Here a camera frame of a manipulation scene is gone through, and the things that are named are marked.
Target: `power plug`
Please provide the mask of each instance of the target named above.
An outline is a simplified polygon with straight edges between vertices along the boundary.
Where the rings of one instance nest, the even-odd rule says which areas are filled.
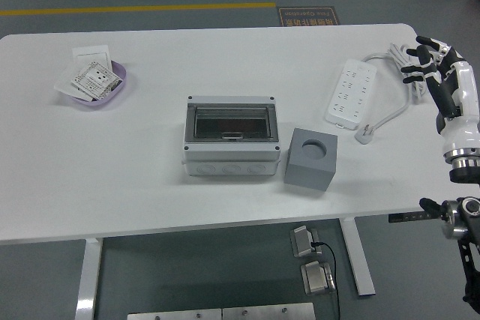
[[[348,59],[331,97],[325,119],[338,127],[356,129],[365,113],[377,68],[355,59]]]
[[[364,128],[358,130],[355,133],[355,139],[357,139],[363,145],[368,144],[374,138],[375,129],[373,129],[372,127],[369,127],[369,126],[370,125],[367,124],[367,125],[365,125]]]

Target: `white table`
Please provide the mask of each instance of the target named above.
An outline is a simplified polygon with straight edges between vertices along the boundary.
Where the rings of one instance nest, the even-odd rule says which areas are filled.
[[[415,35],[398,24],[1,39],[0,244],[351,220],[417,211],[423,196],[472,193],[476,186],[449,181],[430,97],[380,128],[369,145],[324,120],[348,58],[385,52],[391,42],[415,46]],[[101,44],[127,69],[126,86],[111,103],[88,108],[53,90],[71,48]],[[372,64],[379,70],[366,119],[374,123],[400,107],[405,93],[393,64]],[[189,95],[275,96],[277,174],[187,176],[181,161]],[[338,135],[337,172],[324,193],[282,182],[295,127]],[[358,237],[353,221],[343,229]],[[99,256],[101,243],[95,246]]]

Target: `gray box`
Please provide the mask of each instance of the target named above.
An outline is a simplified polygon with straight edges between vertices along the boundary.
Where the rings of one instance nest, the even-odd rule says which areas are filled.
[[[337,136],[316,131],[293,131],[285,184],[326,191],[337,169]]]

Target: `socket outlet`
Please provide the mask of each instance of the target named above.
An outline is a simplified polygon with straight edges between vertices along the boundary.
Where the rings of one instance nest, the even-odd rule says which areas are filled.
[[[325,119],[338,127],[356,129],[365,113],[376,74],[377,68],[373,65],[348,59],[331,97]]]

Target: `foot pedal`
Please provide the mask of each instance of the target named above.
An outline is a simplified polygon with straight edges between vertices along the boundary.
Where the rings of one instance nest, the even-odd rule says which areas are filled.
[[[335,291],[335,283],[328,262],[311,262],[302,265],[300,269],[305,294],[317,295]]]
[[[322,254],[322,248],[312,247],[312,243],[320,242],[316,229],[307,230],[307,226],[303,225],[290,232],[290,240],[292,241],[293,255],[296,258],[303,256],[316,256]]]

